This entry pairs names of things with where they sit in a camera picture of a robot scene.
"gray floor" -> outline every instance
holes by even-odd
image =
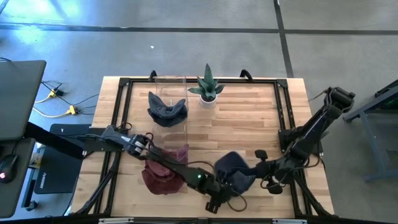
[[[277,28],[271,0],[41,0],[40,7],[30,4],[32,1],[10,0],[0,23]],[[286,29],[398,29],[398,4],[393,0],[280,0],[280,5]],[[397,35],[287,35],[294,76],[305,79],[308,97],[328,86],[340,86],[356,93],[354,108],[398,78],[397,41]],[[72,103],[99,92],[105,75],[148,75],[151,70],[201,75],[209,63],[217,76],[235,76],[246,68],[254,77],[286,77],[278,34],[67,32],[27,27],[0,30],[0,57],[46,60],[44,80],[65,83],[65,98]],[[47,93],[41,88],[37,99]],[[315,112],[322,99],[310,104]],[[67,109],[59,100],[37,107],[48,114]],[[48,119],[33,112],[30,120],[49,129],[53,123],[90,123],[92,116]],[[376,166],[361,123],[336,121],[322,142],[336,214],[396,223],[398,180],[363,181],[364,175],[375,173]],[[18,211],[12,218],[60,215],[70,199],[68,195],[34,198],[42,202],[40,210]]]

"red fabric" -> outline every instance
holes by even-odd
[[[189,145],[186,144],[177,152],[163,150],[163,153],[187,163],[188,149]],[[149,191],[156,195],[177,193],[184,184],[180,176],[154,161],[146,160],[145,169],[141,173]]]

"wooden table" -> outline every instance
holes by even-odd
[[[111,124],[116,92],[120,77],[104,77],[93,120],[93,127],[105,128]],[[301,78],[287,79],[294,118],[297,126],[305,124],[311,117],[304,81]],[[153,83],[135,83],[132,89],[131,104],[127,121],[132,123],[134,132],[152,131],[154,122],[148,115],[148,91],[156,93]],[[121,108],[126,91],[123,92]],[[281,94],[283,107],[285,100]],[[216,162],[230,151],[236,151],[254,166],[259,159],[256,149],[267,151],[269,159],[281,156],[277,132],[279,119],[275,104],[273,85],[268,84],[227,84],[219,95],[217,105],[212,110],[199,105],[198,95],[188,92],[188,143],[189,161]],[[89,199],[97,187],[104,153],[96,152],[83,161],[72,203],[72,211],[77,211]],[[206,165],[195,164],[208,171]],[[260,188],[260,180],[243,194],[248,201],[244,212],[234,212],[227,204],[220,207],[217,214],[205,210],[209,196],[199,194],[184,185],[180,192],[170,195],[153,195],[144,184],[141,171],[142,161],[122,154],[119,175],[114,195],[112,216],[125,217],[218,217],[218,218],[288,218],[294,217],[289,186],[280,195],[271,195]],[[322,164],[305,170],[307,184],[319,202],[333,213],[326,175]],[[102,209],[106,205],[108,187],[104,191]],[[302,194],[298,190],[302,211]],[[240,198],[232,199],[232,205],[241,208]]]

